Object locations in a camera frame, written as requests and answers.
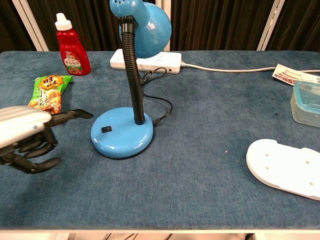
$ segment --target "table surface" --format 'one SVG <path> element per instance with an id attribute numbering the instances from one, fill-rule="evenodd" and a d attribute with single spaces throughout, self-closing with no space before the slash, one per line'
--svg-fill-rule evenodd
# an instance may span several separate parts
<path id="1" fill-rule="evenodd" d="M 181 53 L 187 63 L 212 68 L 320 69 L 317 52 Z M 112 55 L 89 52 L 91 73 L 74 77 L 62 96 L 63 111 L 81 108 L 94 117 L 53 128 L 58 146 L 35 161 L 59 156 L 59 165 L 35 175 L 0 166 L 0 229 L 320 229 L 319 201 L 262 184 L 246 163 L 259 139 L 320 152 L 320 128 L 292 118 L 291 86 L 272 71 L 168 74 L 145 92 L 169 99 L 172 114 L 146 151 L 112 160 L 90 141 L 99 115 L 131 106 L 126 73 L 111 69 Z M 58 52 L 3 52 L 0 66 L 0 108 L 27 105 L 36 77 L 67 74 Z M 152 119 L 168 107 L 144 99 Z"/>

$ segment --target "ketchup bottle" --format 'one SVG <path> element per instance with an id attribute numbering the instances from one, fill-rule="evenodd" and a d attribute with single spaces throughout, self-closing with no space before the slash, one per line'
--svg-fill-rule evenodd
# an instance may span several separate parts
<path id="1" fill-rule="evenodd" d="M 60 53 L 65 69 L 75 76 L 87 75 L 91 67 L 84 46 L 77 32 L 72 28 L 71 21 L 63 13 L 56 14 L 56 37 L 60 44 Z"/>

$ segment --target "lamp base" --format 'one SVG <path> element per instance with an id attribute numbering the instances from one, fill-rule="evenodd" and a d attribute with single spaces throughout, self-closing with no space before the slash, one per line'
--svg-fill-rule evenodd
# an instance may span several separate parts
<path id="1" fill-rule="evenodd" d="M 91 127 L 95 149 L 111 159 L 128 159 L 142 153 L 152 142 L 154 125 L 144 114 L 145 123 L 137 125 L 132 107 L 119 107 L 99 116 Z"/>

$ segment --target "snack bag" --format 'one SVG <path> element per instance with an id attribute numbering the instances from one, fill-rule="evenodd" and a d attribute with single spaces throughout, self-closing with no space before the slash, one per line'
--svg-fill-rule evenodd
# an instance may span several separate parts
<path id="1" fill-rule="evenodd" d="M 61 95 L 69 83 L 74 81 L 72 76 L 42 76 L 35 79 L 33 95 L 28 107 L 41 109 L 51 114 L 61 110 Z"/>

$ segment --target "robotic hand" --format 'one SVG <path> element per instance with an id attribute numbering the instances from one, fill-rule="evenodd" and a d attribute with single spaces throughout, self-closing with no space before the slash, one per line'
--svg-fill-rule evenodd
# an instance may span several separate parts
<path id="1" fill-rule="evenodd" d="M 54 157 L 41 163 L 32 163 L 28 159 L 45 155 L 57 146 L 51 127 L 70 119 L 90 119 L 92 116 L 81 109 L 54 115 L 27 106 L 0 109 L 0 164 L 10 165 L 28 174 L 42 173 L 53 168 L 60 163 L 60 158 Z M 27 153 L 21 156 L 15 153 L 15 149 L 19 153 Z"/>

